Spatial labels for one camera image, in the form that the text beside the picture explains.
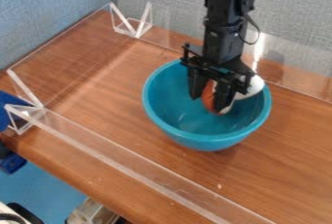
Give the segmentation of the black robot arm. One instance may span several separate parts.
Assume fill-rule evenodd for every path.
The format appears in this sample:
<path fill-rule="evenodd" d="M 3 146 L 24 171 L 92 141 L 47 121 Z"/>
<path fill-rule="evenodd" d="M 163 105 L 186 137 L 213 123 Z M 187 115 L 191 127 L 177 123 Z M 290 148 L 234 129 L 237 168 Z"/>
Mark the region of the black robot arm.
<path fill-rule="evenodd" d="M 256 0 L 205 0 L 203 44 L 183 45 L 181 62 L 187 70 L 187 92 L 193 100 L 202 97 L 211 84 L 211 112 L 229 111 L 236 94 L 246 95 L 254 71 L 242 62 L 249 17 Z"/>

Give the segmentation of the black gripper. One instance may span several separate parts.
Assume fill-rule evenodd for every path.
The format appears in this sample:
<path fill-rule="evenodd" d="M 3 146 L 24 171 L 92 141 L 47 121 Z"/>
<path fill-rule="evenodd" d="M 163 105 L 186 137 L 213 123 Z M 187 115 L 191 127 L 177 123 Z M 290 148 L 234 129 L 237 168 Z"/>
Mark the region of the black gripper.
<path fill-rule="evenodd" d="M 189 96 L 193 100 L 199 98 L 207 81 L 214 80 L 214 112 L 226 110 L 237 92 L 248 93 L 250 79 L 256 75 L 241 60 L 245 34 L 245 23 L 215 29 L 207 25 L 203 45 L 183 44 L 181 61 L 187 68 Z"/>

